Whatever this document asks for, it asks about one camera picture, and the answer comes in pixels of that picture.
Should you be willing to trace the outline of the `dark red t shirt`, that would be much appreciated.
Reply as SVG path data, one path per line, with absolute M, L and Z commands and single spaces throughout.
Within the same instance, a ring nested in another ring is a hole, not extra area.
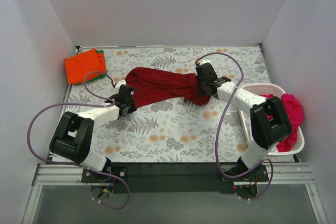
M 181 74 L 137 67 L 127 74 L 125 81 L 135 88 L 137 108 L 178 97 L 198 106 L 206 105 L 210 100 L 210 96 L 199 93 L 194 73 Z

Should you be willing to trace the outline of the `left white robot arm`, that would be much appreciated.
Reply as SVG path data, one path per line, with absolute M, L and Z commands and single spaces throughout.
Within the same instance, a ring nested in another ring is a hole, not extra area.
M 65 112 L 51 139 L 49 150 L 76 164 L 94 169 L 100 182 L 111 178 L 111 161 L 91 147 L 94 130 L 136 111 L 133 101 L 135 88 L 124 81 L 115 87 L 114 94 L 98 108 L 81 113 Z

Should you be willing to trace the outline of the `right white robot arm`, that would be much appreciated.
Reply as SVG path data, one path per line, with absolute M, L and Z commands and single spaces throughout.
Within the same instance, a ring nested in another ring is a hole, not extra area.
M 215 137 L 215 159 L 223 177 L 251 180 L 268 153 L 292 133 L 290 120 L 280 98 L 267 99 L 241 89 L 229 78 L 219 78 L 208 60 L 196 64 L 196 81 L 200 94 L 210 95 L 226 102 L 224 113 L 230 105 L 250 117 L 253 141 L 238 159 L 237 165 L 223 171 L 218 157 L 219 131 L 224 117 L 220 118 Z

